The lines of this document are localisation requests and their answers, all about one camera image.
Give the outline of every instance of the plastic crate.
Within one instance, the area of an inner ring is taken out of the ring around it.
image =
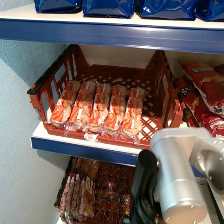
[[[75,159],[75,157],[70,158],[54,203],[54,207],[58,212],[60,212],[60,203],[62,200],[63,192],[65,191],[68,177],[72,176],[73,172],[78,172],[77,170],[72,171],[73,159]],[[102,162],[98,170],[98,175],[94,180],[96,186],[94,217],[82,222],[73,220],[72,224],[122,223],[124,215],[130,215],[132,203],[132,178],[132,167]],[[63,213],[61,213],[61,218],[65,223],[67,223]]]
[[[60,75],[62,67],[65,72],[57,80],[56,77],[58,74]],[[140,149],[149,148],[150,139],[155,132],[162,128],[179,127],[183,121],[186,121],[186,108],[175,88],[173,74],[164,51],[155,51],[145,69],[97,64],[90,66],[81,48],[78,45],[70,45],[27,92],[30,95],[33,108],[38,110],[49,134],[64,136],[64,130],[47,123],[42,95],[45,93],[52,112],[56,103],[53,99],[52,85],[59,98],[64,84],[70,79],[80,81],[96,79],[102,83],[111,83],[112,86],[117,84],[127,88],[140,86],[147,91],[143,104],[141,119],[143,128],[140,132],[139,146],[133,145],[132,140],[123,137],[114,139],[109,136],[98,136],[98,141],[102,143]],[[67,137],[84,139],[84,133],[74,131]]]

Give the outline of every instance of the red snack bag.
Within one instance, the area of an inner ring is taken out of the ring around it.
[[[84,126],[89,123],[95,88],[96,83],[94,81],[87,81],[81,85],[78,97],[66,125],[65,135],[67,135],[69,131],[82,130]]]
[[[138,144],[138,133],[142,130],[141,114],[145,90],[137,87],[130,91],[127,108],[121,127],[121,134],[133,139],[135,144]]]
[[[112,89],[112,97],[110,100],[110,110],[108,118],[104,125],[106,134],[116,136],[121,127],[124,118],[126,107],[125,98],[127,97],[127,88],[124,86],[116,85]]]
[[[68,121],[79,89],[80,82],[78,81],[71,80],[66,83],[62,96],[59,98],[51,115],[51,123],[55,127],[62,128]]]
[[[110,84],[97,83],[93,112],[86,131],[89,129],[92,132],[102,133],[104,122],[108,116],[111,89]]]
[[[224,119],[208,109],[193,83],[185,77],[176,80],[176,83],[198,125],[208,129],[214,137],[224,136]],[[193,125],[193,120],[190,120],[190,126]]]
[[[208,65],[181,63],[186,77],[193,81],[209,110],[224,117],[224,77]]]

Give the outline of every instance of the plastic packaging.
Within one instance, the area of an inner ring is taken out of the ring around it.
[[[196,15],[204,21],[224,21],[224,1],[199,0]]]
[[[93,112],[90,117],[90,122],[87,124],[85,131],[102,133],[105,120],[108,116],[108,107],[110,103],[112,87],[107,83],[97,83],[96,94],[93,105]]]
[[[195,20],[198,0],[139,0],[142,18]]]
[[[204,127],[214,137],[224,136],[224,119],[212,113],[202,100],[193,83],[185,77],[176,80],[181,91],[184,103],[194,116],[199,127]],[[195,126],[191,117],[188,119],[190,126]]]
[[[64,124],[68,121],[72,105],[75,102],[76,95],[80,89],[80,82],[71,80],[66,83],[62,96],[59,98],[55,109],[51,115],[51,123],[57,128],[64,127]]]
[[[201,62],[180,64],[185,76],[193,81],[208,109],[224,118],[224,77]]]
[[[104,133],[116,137],[124,119],[127,88],[116,85],[112,89],[110,110],[104,125]]]
[[[81,131],[89,123],[95,89],[95,81],[87,81],[81,85],[71,116],[65,127],[65,135],[68,135],[70,131]]]
[[[64,13],[80,10],[82,0],[34,0],[37,12]]]
[[[90,17],[131,18],[137,0],[83,0],[83,14]]]
[[[138,134],[142,130],[141,114],[144,98],[144,89],[140,87],[131,89],[121,127],[121,134],[126,138],[132,139],[134,144],[139,143]]]

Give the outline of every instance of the brown package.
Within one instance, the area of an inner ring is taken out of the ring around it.
[[[97,83],[93,112],[88,125],[92,132],[102,133],[104,122],[108,116],[111,90],[110,84]]]
[[[82,130],[84,126],[89,123],[95,88],[96,83],[94,81],[87,81],[81,85],[78,97],[66,125],[65,135],[67,135],[69,131]]]
[[[144,97],[144,89],[140,87],[131,89],[121,128],[121,134],[126,138],[138,137],[138,133],[142,130],[141,114]]]
[[[51,115],[51,123],[57,128],[63,128],[64,124],[68,121],[72,105],[75,102],[76,95],[80,89],[80,82],[71,80],[66,83],[62,97],[59,98],[55,109]]]
[[[126,87],[120,85],[113,87],[109,115],[104,126],[105,134],[115,136],[120,129],[126,108],[126,97]]]

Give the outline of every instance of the shelf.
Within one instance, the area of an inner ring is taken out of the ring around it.
[[[224,54],[224,23],[40,14],[30,4],[0,13],[0,39]]]
[[[134,166],[140,149],[49,135],[40,122],[31,136],[32,148],[64,155]]]

